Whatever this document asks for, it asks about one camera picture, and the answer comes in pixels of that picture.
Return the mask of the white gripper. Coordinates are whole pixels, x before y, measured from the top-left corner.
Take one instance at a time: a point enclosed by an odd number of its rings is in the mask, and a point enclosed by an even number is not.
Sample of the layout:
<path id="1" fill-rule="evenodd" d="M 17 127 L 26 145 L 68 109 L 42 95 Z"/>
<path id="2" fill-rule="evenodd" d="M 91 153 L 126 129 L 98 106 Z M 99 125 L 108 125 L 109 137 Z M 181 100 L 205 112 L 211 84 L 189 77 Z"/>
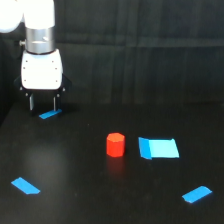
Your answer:
<path id="1" fill-rule="evenodd" d="M 21 75 L 14 80 L 14 85 L 24 91 L 63 90 L 72 82 L 63 74 L 60 51 L 56 49 L 49 54 L 35 55 L 27 51 L 22 54 Z M 53 109 L 60 109 L 60 96 L 53 97 Z M 34 115 L 34 96 L 29 96 L 29 112 Z"/>

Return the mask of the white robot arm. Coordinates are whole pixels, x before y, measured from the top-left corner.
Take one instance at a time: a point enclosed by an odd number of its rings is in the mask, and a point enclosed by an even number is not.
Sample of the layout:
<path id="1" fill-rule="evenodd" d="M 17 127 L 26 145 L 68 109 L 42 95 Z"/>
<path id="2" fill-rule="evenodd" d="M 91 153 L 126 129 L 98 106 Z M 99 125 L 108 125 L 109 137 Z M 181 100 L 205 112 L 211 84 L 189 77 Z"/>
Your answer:
<path id="1" fill-rule="evenodd" d="M 46 119 L 62 112 L 59 108 L 61 94 L 72 82 L 63 74 L 60 51 L 55 45 L 54 0 L 0 0 L 0 33 L 13 32 L 19 24 L 25 25 L 26 38 L 21 75 L 14 84 L 29 98 L 29 110 L 34 111 L 34 94 L 53 91 L 53 110 L 40 115 Z"/>

